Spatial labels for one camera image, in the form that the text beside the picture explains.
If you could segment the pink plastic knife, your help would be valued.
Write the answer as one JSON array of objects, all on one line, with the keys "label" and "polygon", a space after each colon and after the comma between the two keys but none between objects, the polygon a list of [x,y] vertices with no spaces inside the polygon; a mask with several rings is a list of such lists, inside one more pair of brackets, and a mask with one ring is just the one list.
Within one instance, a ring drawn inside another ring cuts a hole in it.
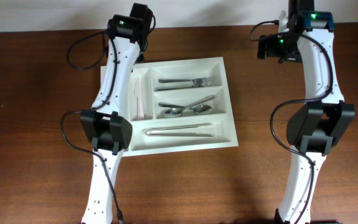
[{"label": "pink plastic knife", "polygon": [[138,78],[135,84],[135,96],[137,97],[137,119],[144,119],[144,106],[142,102],[142,79]]}]

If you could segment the steel fork with long handle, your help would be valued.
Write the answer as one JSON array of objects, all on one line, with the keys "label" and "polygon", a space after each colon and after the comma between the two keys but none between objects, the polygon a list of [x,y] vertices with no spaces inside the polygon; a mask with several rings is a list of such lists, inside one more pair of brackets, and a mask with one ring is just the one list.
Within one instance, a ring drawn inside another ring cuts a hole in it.
[{"label": "steel fork with long handle", "polygon": [[193,85],[199,86],[210,86],[212,83],[212,78],[204,77],[204,78],[194,78],[194,79],[158,79],[159,83],[175,83],[175,82],[190,82]]}]

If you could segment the steel fork crosswise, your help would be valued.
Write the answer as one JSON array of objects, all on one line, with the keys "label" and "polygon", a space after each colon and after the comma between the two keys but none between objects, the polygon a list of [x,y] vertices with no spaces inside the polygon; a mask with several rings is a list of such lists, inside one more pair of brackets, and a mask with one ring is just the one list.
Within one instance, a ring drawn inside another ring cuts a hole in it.
[{"label": "steel fork crosswise", "polygon": [[183,87],[176,87],[176,88],[158,88],[155,91],[182,90],[182,89],[189,89],[189,88],[209,87],[209,86],[211,86],[211,82],[204,82],[199,84],[193,84],[191,86],[183,86]]}]

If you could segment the large steel spoon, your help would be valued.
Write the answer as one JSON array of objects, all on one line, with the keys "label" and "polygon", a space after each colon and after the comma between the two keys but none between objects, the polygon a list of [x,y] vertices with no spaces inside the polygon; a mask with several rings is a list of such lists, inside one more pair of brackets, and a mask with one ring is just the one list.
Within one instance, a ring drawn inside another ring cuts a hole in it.
[{"label": "large steel spoon", "polygon": [[[159,103],[158,104],[160,107],[164,107],[164,108],[179,108],[179,109],[184,109],[184,106],[180,106],[180,105],[172,105],[172,104],[168,104],[168,103]],[[210,114],[213,110],[213,108],[210,105],[196,105],[194,107],[189,108],[189,110],[193,110],[193,112],[196,115],[204,115],[204,114]]]}]

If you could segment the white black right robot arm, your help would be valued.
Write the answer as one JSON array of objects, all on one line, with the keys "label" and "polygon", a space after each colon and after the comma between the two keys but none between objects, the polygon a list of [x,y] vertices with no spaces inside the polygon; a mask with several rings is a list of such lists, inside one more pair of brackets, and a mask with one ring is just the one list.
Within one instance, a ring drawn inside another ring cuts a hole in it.
[{"label": "white black right robot arm", "polygon": [[333,56],[334,21],[317,11],[314,1],[289,0],[288,10],[273,21],[276,34],[261,35],[257,57],[276,57],[279,63],[302,63],[305,97],[287,124],[291,152],[290,174],[274,223],[311,223],[311,202],[321,167],[355,116],[340,91]]}]

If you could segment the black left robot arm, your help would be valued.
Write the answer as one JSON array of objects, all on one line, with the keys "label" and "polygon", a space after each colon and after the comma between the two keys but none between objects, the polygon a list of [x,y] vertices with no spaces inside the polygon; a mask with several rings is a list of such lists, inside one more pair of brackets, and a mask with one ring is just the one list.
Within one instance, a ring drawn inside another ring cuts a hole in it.
[{"label": "black left robot arm", "polygon": [[117,171],[124,150],[132,138],[127,119],[127,92],[134,65],[147,46],[153,12],[135,3],[128,16],[115,15],[108,21],[108,58],[98,96],[91,110],[80,114],[81,125],[91,143],[93,171],[88,203],[82,223],[112,223],[124,219],[114,191]]}]

